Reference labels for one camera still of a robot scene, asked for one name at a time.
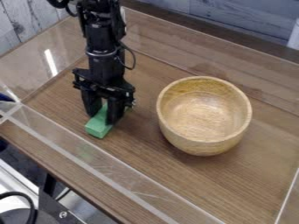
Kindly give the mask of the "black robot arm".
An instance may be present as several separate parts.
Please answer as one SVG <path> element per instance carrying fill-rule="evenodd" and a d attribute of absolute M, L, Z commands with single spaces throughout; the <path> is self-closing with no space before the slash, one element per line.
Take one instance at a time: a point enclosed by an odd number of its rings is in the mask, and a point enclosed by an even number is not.
<path fill-rule="evenodd" d="M 69 3 L 73 0 L 46 0 L 56 9 L 64 9 L 70 16 L 78 18 L 82 37 L 86 40 L 85 54 L 88 69 L 72 70 L 73 87 L 80 90 L 84 108 L 93 117 L 106 100 L 106 125 L 121 119 L 125 108 L 133 106 L 136 88 L 125 80 L 125 51 L 132 50 L 122 43 L 126 35 L 126 23 L 121 15 L 118 0 L 77 0 L 76 12 L 72 13 Z"/>

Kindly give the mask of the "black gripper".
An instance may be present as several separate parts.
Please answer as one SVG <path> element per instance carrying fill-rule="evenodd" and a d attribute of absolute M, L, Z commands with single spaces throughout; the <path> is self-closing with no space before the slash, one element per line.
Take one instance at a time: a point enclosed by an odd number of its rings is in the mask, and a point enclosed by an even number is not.
<path fill-rule="evenodd" d="M 114 125 L 124 115 L 125 106 L 134 100 L 136 88 L 125 80 L 125 50 L 86 52 L 88 69 L 74 68 L 73 87 L 80 90 L 84 109 L 92 117 L 101 109 L 101 98 L 106 100 L 106 124 Z"/>

